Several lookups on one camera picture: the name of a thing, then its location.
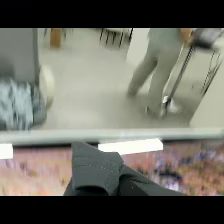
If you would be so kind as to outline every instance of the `black fabric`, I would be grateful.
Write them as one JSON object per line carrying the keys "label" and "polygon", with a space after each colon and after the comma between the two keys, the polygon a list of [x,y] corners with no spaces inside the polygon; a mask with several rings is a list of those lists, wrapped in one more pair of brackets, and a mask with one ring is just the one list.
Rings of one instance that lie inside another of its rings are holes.
{"label": "black fabric", "polygon": [[65,196],[182,196],[154,183],[123,163],[118,153],[105,153],[81,142],[72,145],[72,178]]}

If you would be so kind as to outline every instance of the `white light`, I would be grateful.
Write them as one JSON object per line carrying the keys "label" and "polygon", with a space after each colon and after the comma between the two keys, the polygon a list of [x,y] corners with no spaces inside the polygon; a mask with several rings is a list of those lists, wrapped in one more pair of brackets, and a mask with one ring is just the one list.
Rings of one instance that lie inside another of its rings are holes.
{"label": "white light", "polygon": [[13,147],[12,144],[0,144],[0,159],[12,159]]}
{"label": "white light", "polygon": [[147,139],[127,142],[99,144],[98,149],[103,152],[118,152],[120,155],[163,150],[163,143],[159,139]]}

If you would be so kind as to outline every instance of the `floor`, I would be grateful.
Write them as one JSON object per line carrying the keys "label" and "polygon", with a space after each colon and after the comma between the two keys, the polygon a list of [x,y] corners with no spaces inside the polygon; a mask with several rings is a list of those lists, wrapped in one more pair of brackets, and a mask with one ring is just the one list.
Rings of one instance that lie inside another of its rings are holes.
{"label": "floor", "polygon": [[134,100],[126,97],[134,69],[126,63],[128,44],[119,49],[109,40],[105,46],[100,30],[85,28],[68,33],[60,49],[50,49],[49,33],[45,38],[43,33],[40,29],[40,62],[53,70],[56,93],[40,129],[188,127],[192,113],[187,110],[163,120],[146,116],[148,83]]}

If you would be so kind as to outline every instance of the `trousers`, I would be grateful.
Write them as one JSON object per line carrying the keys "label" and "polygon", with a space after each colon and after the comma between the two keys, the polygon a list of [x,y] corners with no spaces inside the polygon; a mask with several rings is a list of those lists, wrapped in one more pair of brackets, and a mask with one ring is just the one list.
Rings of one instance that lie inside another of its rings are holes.
{"label": "trousers", "polygon": [[172,44],[149,41],[148,49],[144,60],[137,67],[128,87],[128,93],[136,95],[145,81],[155,73],[149,88],[149,109],[154,113],[159,113],[162,104],[163,89],[169,79],[171,71],[175,66],[182,44],[172,42]]}

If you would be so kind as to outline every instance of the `clothing pile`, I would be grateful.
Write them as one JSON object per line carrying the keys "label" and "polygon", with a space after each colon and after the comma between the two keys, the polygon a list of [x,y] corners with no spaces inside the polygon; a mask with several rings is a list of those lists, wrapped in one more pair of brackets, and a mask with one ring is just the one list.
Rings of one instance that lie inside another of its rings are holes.
{"label": "clothing pile", "polygon": [[13,79],[0,80],[0,130],[29,130],[46,119],[39,89]]}

